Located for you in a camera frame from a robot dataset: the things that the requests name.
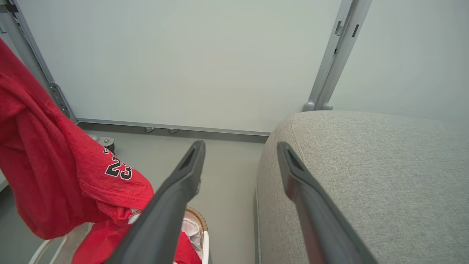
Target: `floor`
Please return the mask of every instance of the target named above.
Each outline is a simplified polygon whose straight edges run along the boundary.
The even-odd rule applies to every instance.
[[[254,192],[266,137],[141,127],[81,124],[89,134],[115,139],[115,154],[139,170],[156,191],[196,139],[206,144],[199,194],[189,206],[205,218],[211,262],[256,264],[257,219]],[[18,216],[9,188],[0,194],[0,263],[27,263],[42,242]]]

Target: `white wall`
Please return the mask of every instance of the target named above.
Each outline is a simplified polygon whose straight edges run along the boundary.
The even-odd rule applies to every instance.
[[[76,118],[270,132],[341,0],[18,0]]]
[[[373,0],[334,110],[469,123],[469,1]]]

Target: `gray upholstered furniture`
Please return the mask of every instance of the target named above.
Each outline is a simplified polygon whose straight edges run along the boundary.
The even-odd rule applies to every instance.
[[[270,135],[257,176],[259,258],[304,264],[276,145],[287,141],[380,263],[469,262],[469,133],[360,112],[294,115]]]

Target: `metal bracket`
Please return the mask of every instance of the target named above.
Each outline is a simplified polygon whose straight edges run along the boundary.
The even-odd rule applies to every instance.
[[[65,100],[64,100],[64,97],[63,97],[62,91],[60,90],[59,85],[56,84],[55,82],[51,82],[49,83],[49,87],[51,88],[52,96],[54,97],[62,113],[66,117],[70,118],[70,112],[67,108],[67,104],[65,103]]]

